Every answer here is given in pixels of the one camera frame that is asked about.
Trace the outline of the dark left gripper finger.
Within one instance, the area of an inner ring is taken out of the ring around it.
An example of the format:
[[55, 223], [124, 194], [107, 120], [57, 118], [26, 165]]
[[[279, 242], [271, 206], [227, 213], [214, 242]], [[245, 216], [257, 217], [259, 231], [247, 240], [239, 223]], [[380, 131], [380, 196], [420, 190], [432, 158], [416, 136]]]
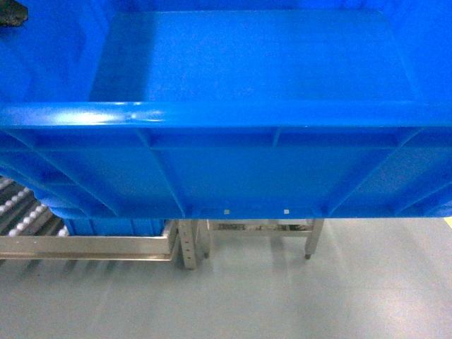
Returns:
[[20, 27], [28, 20], [28, 8], [18, 1], [1, 0], [1, 27]]

